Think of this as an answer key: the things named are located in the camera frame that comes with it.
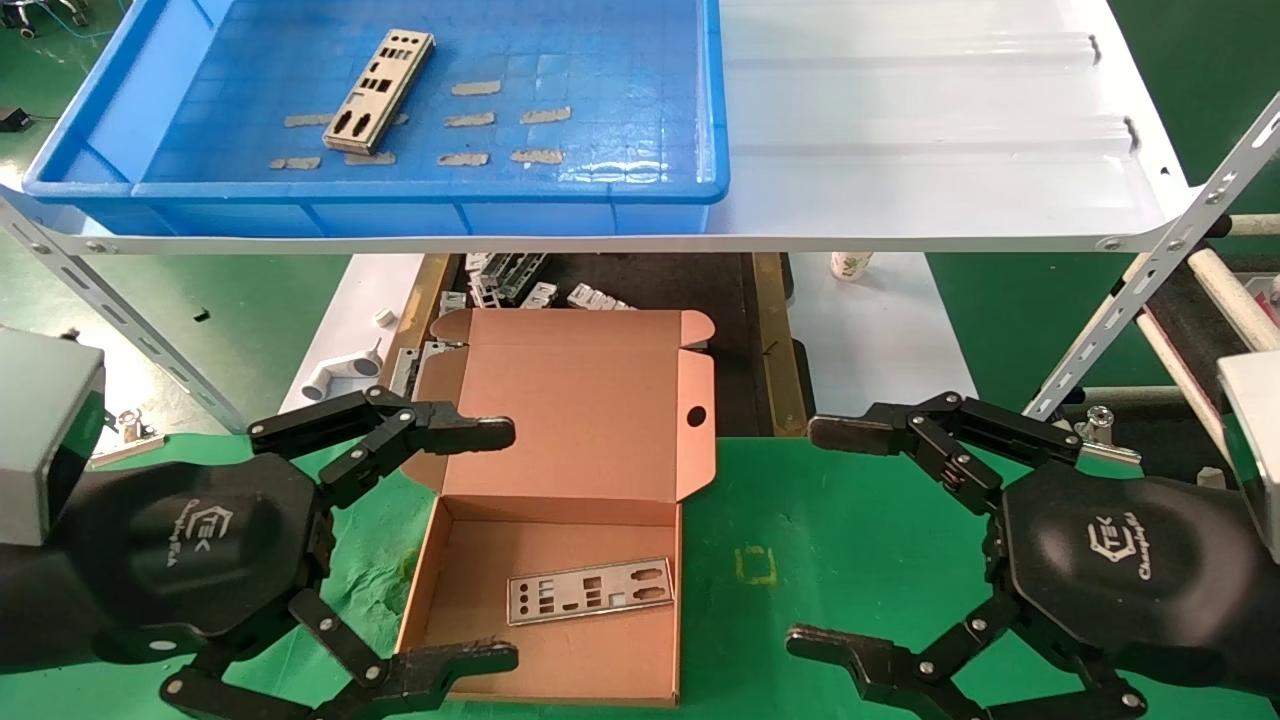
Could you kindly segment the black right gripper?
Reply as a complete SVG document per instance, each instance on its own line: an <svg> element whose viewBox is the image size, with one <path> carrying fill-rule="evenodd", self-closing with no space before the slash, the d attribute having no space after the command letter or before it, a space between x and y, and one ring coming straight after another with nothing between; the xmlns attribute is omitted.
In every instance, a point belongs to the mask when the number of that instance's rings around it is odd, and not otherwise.
<svg viewBox="0 0 1280 720"><path fill-rule="evenodd" d="M1277 564L1233 492L1050 464L1005 488L1000 527L1000 584L1019 600L992 594L920 653L803 624L787 652L919 719L1143 717L1146 697L1114 667L1277 696ZM1011 629L1082 689L992 706L966 696L955 676Z"/></svg>

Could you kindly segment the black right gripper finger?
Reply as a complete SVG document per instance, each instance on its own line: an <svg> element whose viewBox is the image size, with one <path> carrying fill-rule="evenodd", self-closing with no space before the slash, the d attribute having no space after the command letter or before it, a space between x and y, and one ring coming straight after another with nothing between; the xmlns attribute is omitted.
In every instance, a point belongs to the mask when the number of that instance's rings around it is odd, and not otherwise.
<svg viewBox="0 0 1280 720"><path fill-rule="evenodd" d="M1071 430L955 392L915 405L877 402L861 416L817 415L806 433L828 451L905 455L975 515L996 511L1004 479L974 448L1041 468L1074 465L1083 446Z"/></svg>

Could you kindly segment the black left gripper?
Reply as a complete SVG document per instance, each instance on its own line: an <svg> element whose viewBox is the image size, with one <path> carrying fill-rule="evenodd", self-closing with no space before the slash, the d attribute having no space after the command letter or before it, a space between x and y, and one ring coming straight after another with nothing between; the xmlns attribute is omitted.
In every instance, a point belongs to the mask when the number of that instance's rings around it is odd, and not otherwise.
<svg viewBox="0 0 1280 720"><path fill-rule="evenodd" d="M160 688L161 701L193 719L436 710L458 679L515 670L518 650L471 641L378 657L312 591L330 566L328 506L349 507L417 454L493 452L515 439L507 416L466 418L453 402L412 402L374 386L256 421L259 456L243 462L87 473L44 544L3 546L1 667L141 665L197 652ZM339 445L349 447L321 469L319 488L287 461ZM224 680L236 659L293 625L349 675L333 698L312 708Z"/></svg>

